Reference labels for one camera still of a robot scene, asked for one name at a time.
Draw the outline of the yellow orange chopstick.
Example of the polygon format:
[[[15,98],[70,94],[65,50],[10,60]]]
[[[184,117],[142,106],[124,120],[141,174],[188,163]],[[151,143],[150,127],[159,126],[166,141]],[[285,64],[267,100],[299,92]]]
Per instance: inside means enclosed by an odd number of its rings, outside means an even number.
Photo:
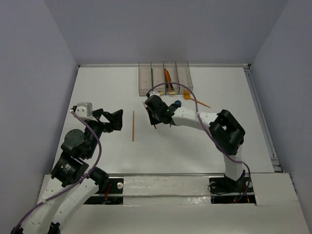
[[[135,140],[135,111],[133,110],[132,115],[132,142]]]

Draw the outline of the yellow orange spoon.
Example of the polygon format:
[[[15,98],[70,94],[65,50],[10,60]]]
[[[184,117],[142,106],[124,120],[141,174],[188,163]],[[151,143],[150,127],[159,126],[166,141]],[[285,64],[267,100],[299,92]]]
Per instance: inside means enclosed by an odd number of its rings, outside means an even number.
[[[195,99],[193,97],[191,97],[191,93],[188,91],[188,90],[184,90],[183,91],[183,97],[185,100],[192,100],[192,101],[195,101]],[[201,101],[198,101],[197,102],[198,104],[202,105],[202,106],[205,106],[205,107],[208,107],[208,108],[211,108],[209,105],[201,102]]]

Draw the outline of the gold knife black handle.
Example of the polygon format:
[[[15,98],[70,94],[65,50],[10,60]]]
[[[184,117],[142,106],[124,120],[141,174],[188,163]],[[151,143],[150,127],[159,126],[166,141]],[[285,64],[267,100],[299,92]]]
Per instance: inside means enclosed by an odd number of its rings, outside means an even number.
[[[169,85],[168,85],[169,94],[170,94],[170,95],[176,94],[176,92],[175,92],[175,90],[174,90],[174,88],[173,88],[173,85],[171,84],[172,80],[171,80],[170,75],[168,75],[167,80],[168,80],[168,82],[169,82]]]
[[[168,95],[170,93],[170,84],[168,83],[169,80],[168,80],[167,74],[165,73],[164,75],[165,75],[165,83],[166,83],[166,85],[165,85],[166,86],[166,95]]]

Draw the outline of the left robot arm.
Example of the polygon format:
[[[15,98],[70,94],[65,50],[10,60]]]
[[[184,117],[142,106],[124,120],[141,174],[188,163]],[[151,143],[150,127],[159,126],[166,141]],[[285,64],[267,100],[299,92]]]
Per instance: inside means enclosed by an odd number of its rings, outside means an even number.
[[[123,110],[93,110],[91,103],[82,102],[69,112],[85,129],[72,129],[65,135],[60,158],[38,204],[17,223],[13,234],[59,234],[92,195],[110,189],[109,175],[96,165],[89,166],[86,160],[96,148],[102,154],[102,133],[122,129]]]

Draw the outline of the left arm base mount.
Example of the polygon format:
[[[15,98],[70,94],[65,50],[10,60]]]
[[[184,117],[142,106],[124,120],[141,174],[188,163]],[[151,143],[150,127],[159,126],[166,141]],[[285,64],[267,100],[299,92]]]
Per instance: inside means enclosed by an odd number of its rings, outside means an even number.
[[[122,205],[124,177],[109,177],[109,183],[104,192],[96,192],[88,198],[84,205]]]

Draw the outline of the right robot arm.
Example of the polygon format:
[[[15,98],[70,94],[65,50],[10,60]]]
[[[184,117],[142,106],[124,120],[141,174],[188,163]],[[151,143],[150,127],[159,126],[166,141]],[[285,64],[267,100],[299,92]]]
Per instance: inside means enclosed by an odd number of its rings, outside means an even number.
[[[238,192],[243,187],[246,172],[241,150],[245,130],[228,110],[204,113],[185,108],[180,101],[167,105],[157,94],[148,94],[144,104],[152,125],[163,123],[205,131],[224,157],[224,178],[217,187],[226,193]]]

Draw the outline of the orange chopstick short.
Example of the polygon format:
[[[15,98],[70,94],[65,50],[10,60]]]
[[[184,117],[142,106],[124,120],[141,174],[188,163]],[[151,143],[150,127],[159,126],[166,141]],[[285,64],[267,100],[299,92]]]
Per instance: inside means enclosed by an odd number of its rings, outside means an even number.
[[[166,82],[171,82],[171,77],[167,69],[164,69],[164,75]]]

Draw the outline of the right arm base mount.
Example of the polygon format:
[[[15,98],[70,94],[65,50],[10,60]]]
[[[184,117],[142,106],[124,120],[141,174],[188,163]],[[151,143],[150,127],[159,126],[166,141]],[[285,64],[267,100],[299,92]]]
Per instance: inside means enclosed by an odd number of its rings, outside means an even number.
[[[256,204],[252,181],[245,177],[238,187],[226,183],[225,177],[210,177],[207,190],[212,204]]]

